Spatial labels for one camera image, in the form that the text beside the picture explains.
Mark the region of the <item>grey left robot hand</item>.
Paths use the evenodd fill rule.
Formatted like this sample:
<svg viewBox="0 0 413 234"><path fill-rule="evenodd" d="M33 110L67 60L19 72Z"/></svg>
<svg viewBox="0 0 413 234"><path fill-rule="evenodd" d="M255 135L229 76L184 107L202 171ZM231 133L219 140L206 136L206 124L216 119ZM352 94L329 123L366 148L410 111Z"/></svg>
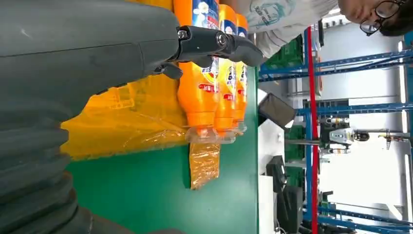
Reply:
<svg viewBox="0 0 413 234"><path fill-rule="evenodd" d="M177 62L214 57L257 66L250 40L186 26L168 9L126 0L0 3L0 231L127 234L80 207L62 122L89 98L149 75L179 79Z"/></svg>

